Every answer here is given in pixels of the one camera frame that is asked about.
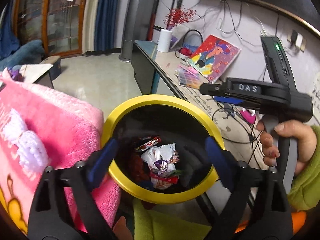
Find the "right hand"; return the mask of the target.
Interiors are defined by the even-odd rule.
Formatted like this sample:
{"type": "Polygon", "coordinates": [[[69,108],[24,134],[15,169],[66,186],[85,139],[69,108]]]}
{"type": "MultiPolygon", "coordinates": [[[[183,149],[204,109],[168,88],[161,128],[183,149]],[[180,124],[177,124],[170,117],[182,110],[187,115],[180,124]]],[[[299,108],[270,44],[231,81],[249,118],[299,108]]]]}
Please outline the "right hand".
{"type": "MultiPolygon", "coordinates": [[[[274,138],[267,133],[262,121],[257,124],[257,130],[262,132],[260,135],[260,143],[264,154],[264,163],[267,166],[276,166],[276,159],[280,157],[278,148],[273,144],[274,138]]],[[[298,176],[310,163],[316,148],[317,135],[313,129],[297,120],[290,120],[278,124],[274,131],[279,137],[294,137],[298,141],[298,160],[295,169],[295,176],[298,176]]]]}

